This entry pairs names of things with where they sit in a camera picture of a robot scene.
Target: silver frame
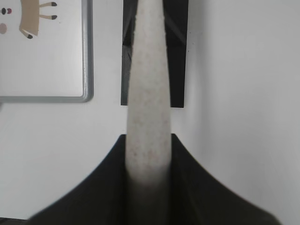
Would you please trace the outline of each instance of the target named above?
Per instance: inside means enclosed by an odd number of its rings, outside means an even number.
[[[83,95],[80,97],[0,96],[0,103],[80,103],[93,98],[93,7],[92,0],[82,0],[82,74]]]

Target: black bracket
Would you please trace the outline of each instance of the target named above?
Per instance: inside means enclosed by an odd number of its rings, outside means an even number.
[[[124,0],[121,105],[127,105],[137,0]],[[164,0],[171,106],[184,107],[188,0]]]

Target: whiteboard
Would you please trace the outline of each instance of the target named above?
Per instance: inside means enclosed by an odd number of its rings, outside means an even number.
[[[82,2],[86,1],[56,0],[56,6],[39,7],[48,1],[1,1],[6,13],[0,13],[0,31],[3,24],[7,30],[0,34],[0,97],[83,95]],[[22,33],[21,21],[34,28]],[[38,30],[33,23],[38,23]]]

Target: black base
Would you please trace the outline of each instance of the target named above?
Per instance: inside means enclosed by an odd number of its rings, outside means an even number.
[[[90,176],[27,225],[125,225],[125,139],[121,135]],[[172,135],[170,206],[171,225],[280,225],[214,179],[176,135]]]
[[[10,218],[0,218],[0,225],[25,225],[26,220],[22,219],[10,219]]]

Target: pink dot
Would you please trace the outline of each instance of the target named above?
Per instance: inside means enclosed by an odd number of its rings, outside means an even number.
[[[6,24],[0,23],[0,34],[5,34],[7,30],[8,30],[8,27],[6,26]]]

